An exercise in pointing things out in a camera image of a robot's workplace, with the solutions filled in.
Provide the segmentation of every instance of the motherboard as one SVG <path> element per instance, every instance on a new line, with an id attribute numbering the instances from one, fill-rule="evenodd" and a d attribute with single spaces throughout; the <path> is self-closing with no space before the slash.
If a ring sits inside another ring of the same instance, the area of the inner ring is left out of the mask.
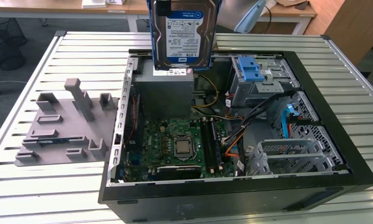
<path id="1" fill-rule="evenodd" d="M 142 150 L 129 154 L 129 181 L 233 176 L 233 161 L 221 160 L 224 136 L 220 119 L 145 121 Z"/>

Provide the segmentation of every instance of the ram slot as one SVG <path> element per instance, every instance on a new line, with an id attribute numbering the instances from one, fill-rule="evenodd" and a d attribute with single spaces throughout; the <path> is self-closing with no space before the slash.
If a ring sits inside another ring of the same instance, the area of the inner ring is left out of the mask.
<path id="1" fill-rule="evenodd" d="M 217 170 L 222 170 L 222 161 L 221 161 L 221 152 L 220 152 L 220 140 L 218 140 L 218 133 L 214 121 L 210 121 L 212 126 L 212 133 L 213 133 L 213 148 L 214 148 L 214 156 L 216 156 L 216 164 L 217 164 Z"/>
<path id="2" fill-rule="evenodd" d="M 221 170 L 222 167 L 220 157 L 220 145 L 213 122 L 202 119 L 200 122 L 200 131 L 205 153 L 205 169 L 208 173 L 214 173 L 214 171 Z"/>

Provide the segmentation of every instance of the sticker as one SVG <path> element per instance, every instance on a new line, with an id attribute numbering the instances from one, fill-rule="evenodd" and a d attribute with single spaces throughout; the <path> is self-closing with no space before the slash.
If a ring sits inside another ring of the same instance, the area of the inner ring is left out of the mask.
<path id="1" fill-rule="evenodd" d="M 172 62 L 186 63 L 198 57 L 201 37 L 197 28 L 202 22 L 200 11 L 173 11 L 166 17 L 166 56 Z"/>
<path id="2" fill-rule="evenodd" d="M 240 160 L 237 161 L 236 165 L 237 165 L 238 169 L 241 169 L 241 171 L 244 171 L 244 164 Z"/>
<path id="3" fill-rule="evenodd" d="M 124 10 L 108 10 L 108 13 L 125 13 Z"/>
<path id="4" fill-rule="evenodd" d="M 164 70 L 154 70 L 153 68 L 153 76 L 185 76 L 186 69 L 169 69 L 168 71 Z"/>
<path id="5" fill-rule="evenodd" d="M 229 99 L 225 100 L 225 106 L 230 107 L 230 100 Z"/>
<path id="6" fill-rule="evenodd" d="M 268 69 L 268 70 L 261 70 L 261 74 L 262 75 L 270 75 L 272 74 L 272 72 L 270 72 L 270 70 Z"/>
<path id="7" fill-rule="evenodd" d="M 50 144 L 50 143 L 54 143 L 54 142 L 50 141 L 50 140 L 45 140 L 45 141 L 38 141 L 37 143 L 38 143 L 38 144 L 46 144 L 46 143 Z"/>
<path id="8" fill-rule="evenodd" d="M 246 153 L 252 153 L 254 147 L 253 146 L 248 146 L 248 150 L 245 151 Z"/>

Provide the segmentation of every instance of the hard drive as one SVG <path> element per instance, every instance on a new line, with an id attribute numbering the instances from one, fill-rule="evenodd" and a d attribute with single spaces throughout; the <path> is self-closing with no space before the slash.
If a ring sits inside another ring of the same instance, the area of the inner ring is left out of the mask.
<path id="1" fill-rule="evenodd" d="M 221 0 L 146 0 L 154 68 L 208 69 Z"/>

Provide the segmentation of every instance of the wooden table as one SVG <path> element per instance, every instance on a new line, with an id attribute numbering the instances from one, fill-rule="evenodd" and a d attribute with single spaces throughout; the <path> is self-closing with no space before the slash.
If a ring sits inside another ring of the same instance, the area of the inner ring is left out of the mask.
<path id="1" fill-rule="evenodd" d="M 0 0 L 0 17 L 16 18 L 84 18 L 126 19 L 130 32 L 137 32 L 137 19 L 148 19 L 146 0 L 126 0 L 122 6 L 106 5 L 106 8 L 81 8 L 82 0 Z M 293 34 L 304 34 L 305 28 L 317 13 L 310 6 L 305 10 L 277 4 L 272 9 L 272 22 L 294 22 Z M 264 14 L 258 21 L 269 21 Z"/>
<path id="2" fill-rule="evenodd" d="M 146 0 L 132 0 L 129 2 L 129 14 L 128 20 L 137 20 L 137 19 L 148 19 L 148 7 L 146 7 Z M 282 5 L 277 4 L 273 8 L 270 8 L 272 13 L 272 22 L 293 22 L 297 23 L 293 35 L 302 35 L 304 31 L 308 27 L 309 21 L 312 18 L 317 16 L 316 11 L 310 6 L 308 6 L 304 10 L 296 9 L 294 6 L 284 7 Z M 269 21 L 269 13 L 265 13 L 260 18 L 258 21 L 268 22 Z"/>

